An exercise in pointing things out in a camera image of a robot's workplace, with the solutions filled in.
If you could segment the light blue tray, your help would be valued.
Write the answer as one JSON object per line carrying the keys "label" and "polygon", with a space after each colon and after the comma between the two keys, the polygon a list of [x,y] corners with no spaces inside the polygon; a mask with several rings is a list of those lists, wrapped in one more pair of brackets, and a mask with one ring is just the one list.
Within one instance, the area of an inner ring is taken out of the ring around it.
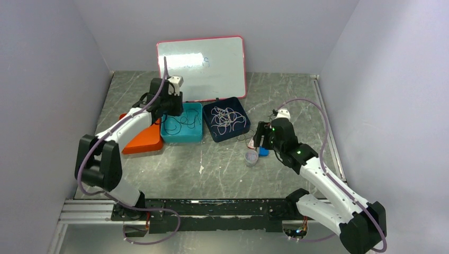
{"label": "light blue tray", "polygon": [[195,143],[203,139],[203,106],[200,103],[183,103],[181,116],[164,115],[160,135],[166,143]]}

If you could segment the navy blue tray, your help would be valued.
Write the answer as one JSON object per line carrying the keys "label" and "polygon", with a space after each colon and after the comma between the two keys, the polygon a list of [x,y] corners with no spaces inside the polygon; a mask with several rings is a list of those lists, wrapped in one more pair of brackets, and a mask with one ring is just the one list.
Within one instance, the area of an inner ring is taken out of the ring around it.
{"label": "navy blue tray", "polygon": [[251,122],[240,100],[230,97],[203,106],[203,120],[216,143],[249,132]]}

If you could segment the orange tray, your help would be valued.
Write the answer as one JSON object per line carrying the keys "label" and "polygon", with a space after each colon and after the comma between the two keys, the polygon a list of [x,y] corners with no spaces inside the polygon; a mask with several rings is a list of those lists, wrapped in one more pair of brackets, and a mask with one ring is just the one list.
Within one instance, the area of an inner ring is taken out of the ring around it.
{"label": "orange tray", "polygon": [[160,136],[161,119],[150,127],[142,130],[122,150],[124,155],[158,151],[163,148],[163,139]]}

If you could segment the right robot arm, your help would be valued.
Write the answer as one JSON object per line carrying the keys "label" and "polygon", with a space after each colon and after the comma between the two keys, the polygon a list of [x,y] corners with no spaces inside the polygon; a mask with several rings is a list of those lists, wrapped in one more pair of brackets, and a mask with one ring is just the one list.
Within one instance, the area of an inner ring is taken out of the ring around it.
{"label": "right robot arm", "polygon": [[277,159],[312,183],[328,200],[324,203],[299,189],[290,195],[286,213],[292,219],[312,218],[337,235],[349,253],[366,253],[381,243],[387,246],[386,212],[349,188],[308,144],[298,141],[286,117],[259,122],[254,146],[273,150]]}

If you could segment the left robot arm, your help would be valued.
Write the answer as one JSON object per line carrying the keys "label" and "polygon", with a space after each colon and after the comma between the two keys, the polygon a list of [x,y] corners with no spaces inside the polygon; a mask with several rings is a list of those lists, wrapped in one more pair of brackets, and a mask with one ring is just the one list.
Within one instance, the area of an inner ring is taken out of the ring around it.
{"label": "left robot arm", "polygon": [[152,79],[149,91],[123,118],[96,135],[86,134],[80,139],[74,175],[85,195],[107,195],[120,202],[133,220],[146,215],[144,193],[124,179],[122,150],[164,115],[183,113],[183,82],[181,76]]}

